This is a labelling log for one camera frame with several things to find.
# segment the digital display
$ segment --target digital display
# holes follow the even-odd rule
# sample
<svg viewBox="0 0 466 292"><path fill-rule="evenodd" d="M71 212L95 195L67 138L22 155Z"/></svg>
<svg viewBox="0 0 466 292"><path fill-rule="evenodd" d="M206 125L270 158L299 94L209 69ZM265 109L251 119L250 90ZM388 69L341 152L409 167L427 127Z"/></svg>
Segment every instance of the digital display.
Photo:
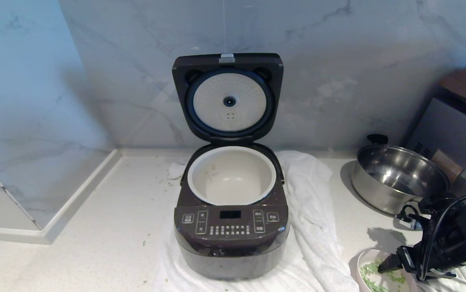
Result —
<svg viewBox="0 0 466 292"><path fill-rule="evenodd" d="M220 211L221 219L238 219L240 218L240 211Z"/></svg>

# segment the marble wall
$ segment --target marble wall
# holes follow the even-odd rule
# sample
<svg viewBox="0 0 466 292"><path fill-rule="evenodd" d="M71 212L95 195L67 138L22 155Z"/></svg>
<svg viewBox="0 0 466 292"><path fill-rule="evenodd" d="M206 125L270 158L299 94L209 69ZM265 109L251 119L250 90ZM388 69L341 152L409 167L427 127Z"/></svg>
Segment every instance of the marble wall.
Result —
<svg viewBox="0 0 466 292"><path fill-rule="evenodd" d="M195 147L171 76L178 56L276 52L278 148L401 143L430 85L466 66L466 0L60 0L121 147Z"/></svg>
<svg viewBox="0 0 466 292"><path fill-rule="evenodd" d="M0 0L0 181L44 227L114 148L56 0Z"/></svg>

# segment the inner lid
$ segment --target inner lid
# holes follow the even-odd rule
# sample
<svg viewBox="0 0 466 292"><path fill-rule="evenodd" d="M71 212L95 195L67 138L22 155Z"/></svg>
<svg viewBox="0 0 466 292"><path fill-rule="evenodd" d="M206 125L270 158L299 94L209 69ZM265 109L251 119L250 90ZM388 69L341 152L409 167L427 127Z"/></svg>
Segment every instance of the inner lid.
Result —
<svg viewBox="0 0 466 292"><path fill-rule="evenodd" d="M267 98L253 78L221 73L204 80L193 96L195 114L203 124L223 132L238 132L264 117Z"/></svg>

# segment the pot rim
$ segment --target pot rim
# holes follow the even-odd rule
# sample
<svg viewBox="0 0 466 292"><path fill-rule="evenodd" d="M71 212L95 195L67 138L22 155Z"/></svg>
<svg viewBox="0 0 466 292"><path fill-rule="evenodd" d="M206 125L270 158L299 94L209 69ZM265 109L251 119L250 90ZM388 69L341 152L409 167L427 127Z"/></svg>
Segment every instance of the pot rim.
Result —
<svg viewBox="0 0 466 292"><path fill-rule="evenodd" d="M210 199L210 198L208 198L206 196L203 196L199 192L199 190L197 190L197 188L194 185L194 174L196 172L196 168L198 166L200 166L200 164L202 164L203 161L205 161L207 158L209 158L209 157L213 158L215 155L218 155L218 154L224 153L224 152L241 152L242 154L248 153L250 155L253 155L253 156L257 157L258 159L264 161L264 163L268 166L269 171L270 171L270 176L271 176L270 183L269 183L268 187L266 187L265 190L260 192L260 195L257 198L254 198L254 199L252 199L250 201L247 201L247 203L235 204L235 205L243 205L243 206L252 205L252 204L262 200L263 198L265 198L271 192L272 188L274 187L274 184L276 183L276 168L274 167L274 164L272 164L270 159L267 158L266 155L264 155L263 153L261 153L261 152L259 152L257 150L247 148L247 147L243 147L243 146L222 146L222 147L219 147L219 148L215 148L213 150L209 150L209 151L203 153L202 155L200 155L197 159L195 159L192 162L192 165L190 166L190 168L188 170L188 174L187 174L188 185L190 187L190 190L193 192L193 194L197 198L199 198L200 200L202 200L202 201L204 201L206 203L209 203L211 205L228 206L227 204L221 204L220 202L217 202L217 200L215 200L215 199Z"/></svg>
<svg viewBox="0 0 466 292"><path fill-rule="evenodd" d="M376 178L374 178L373 176L371 176L368 171L363 167L363 165L361 165L361 162L360 162L360 158L361 158L361 153L365 150L368 150L368 149L371 149L371 148L376 148L376 149L379 149L379 148L384 148L384 149L393 149L393 150L397 150L397 151L400 151L400 152L404 152L404 153L408 153L409 155L412 155L414 157L416 157L417 159L420 159L422 161L424 161L425 163L427 163L429 166L433 167L437 173L439 173L441 175L441 177L443 178L444 182L445 182L445 185L446 185L446 190L445 192L449 192L450 189L451 189L451 183L450 183L450 179L448 178L448 176L444 173L444 171L442 170L442 168L440 168L440 166L438 166L435 162L431 161L430 159L426 158L426 157L423 157L422 155L420 155L419 153L416 153L416 152L413 152L409 149L406 149L406 148L402 148L402 147L399 147L399 146L395 146L395 145L390 145L390 144L375 144L375 145L368 145L368 146L365 146L361 149L359 149L358 153L357 153L357 156L356 156L356 161L357 163L359 164L359 166L361 167L361 169L363 169L365 171L366 174L368 174L368 176L370 176L372 179L374 179L375 181L377 181L378 183L381 183L382 185L386 186L386 187L389 187L390 189L394 190L395 192L398 192L400 194L404 194L404 195L408 195L408 196L411 196L411 197L414 197L414 198L423 198L424 196L418 196L418 195L413 195L413 194L408 194L408 193L405 193L405 192L402 192L400 190L396 190L394 189L393 187L390 187L389 185L385 185L384 183L382 183L381 181L378 181Z"/></svg>

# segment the pot handle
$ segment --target pot handle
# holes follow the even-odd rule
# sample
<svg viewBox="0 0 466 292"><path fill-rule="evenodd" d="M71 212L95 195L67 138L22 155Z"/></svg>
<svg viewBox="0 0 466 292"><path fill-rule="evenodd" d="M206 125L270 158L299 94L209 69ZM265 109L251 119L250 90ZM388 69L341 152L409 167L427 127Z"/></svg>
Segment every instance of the pot handle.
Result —
<svg viewBox="0 0 466 292"><path fill-rule="evenodd" d="M376 144L388 144L388 137L381 134L370 134L367 139L374 145Z"/></svg>

